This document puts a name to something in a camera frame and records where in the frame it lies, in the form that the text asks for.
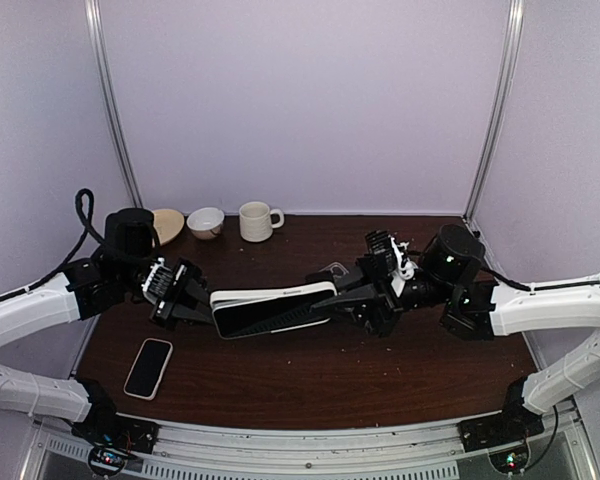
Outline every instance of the beige plate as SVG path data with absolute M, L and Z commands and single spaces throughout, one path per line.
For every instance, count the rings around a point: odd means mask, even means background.
M 184 227 L 184 216 L 177 210 L 168 208 L 154 210 L 153 226 L 158 232 L 160 245 L 166 245 L 176 238 Z

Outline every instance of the wooden table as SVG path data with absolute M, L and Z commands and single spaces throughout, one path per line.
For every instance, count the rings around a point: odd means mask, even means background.
M 164 253 L 198 264 L 210 287 L 301 284 L 333 261 L 352 265 L 374 229 L 423 248 L 443 217 L 294 217 L 262 244 L 240 239 L 236 218 L 224 235 L 200 242 L 183 231 Z M 520 335 L 464 342 L 439 326 L 441 308 L 407 313 L 387 338 L 330 322 L 314 328 L 221 340 L 211 326 L 151 324 L 147 305 L 120 305 L 100 318 L 78 375 L 97 379 L 122 413 L 224 427 L 334 429 L 403 425 L 498 410 L 507 386 L 532 373 Z M 123 393 L 145 338 L 174 353 L 153 401 Z

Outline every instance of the smartphone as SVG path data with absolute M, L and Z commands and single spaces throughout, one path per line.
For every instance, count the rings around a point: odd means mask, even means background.
M 331 282 L 277 290 L 234 290 L 211 294 L 213 320 L 220 337 L 277 333 L 328 322 L 311 305 L 336 295 Z
M 172 352 L 171 342 L 157 338 L 147 338 L 142 342 L 124 384 L 124 393 L 142 400 L 153 400 Z

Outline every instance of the white mug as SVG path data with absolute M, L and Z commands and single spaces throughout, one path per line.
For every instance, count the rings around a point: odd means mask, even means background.
M 271 223 L 271 216 L 280 220 Z M 264 242 L 273 235 L 274 228 L 284 225 L 284 213 L 279 208 L 271 209 L 263 202 L 249 202 L 240 207 L 240 235 L 247 242 Z

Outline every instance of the white arm segment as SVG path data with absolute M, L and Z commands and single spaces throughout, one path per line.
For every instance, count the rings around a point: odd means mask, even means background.
M 523 406 L 542 415 L 600 378 L 600 329 L 578 348 L 524 382 Z
M 596 282 L 596 285 L 542 290 L 583 282 Z M 528 285 L 533 291 L 524 292 L 503 284 L 493 289 L 491 303 L 496 309 L 490 316 L 494 335 L 549 328 L 600 328 L 600 274 Z
M 0 347 L 39 330 L 80 320 L 75 294 L 64 274 L 43 286 L 0 302 Z M 55 380 L 0 365 L 0 410 L 51 415 L 81 422 L 91 404 L 76 380 Z
M 87 391 L 76 380 L 55 380 L 0 365 L 0 410 L 82 422 L 90 408 Z
M 80 320 L 75 294 L 64 274 L 29 293 L 0 302 L 0 347 L 39 330 Z

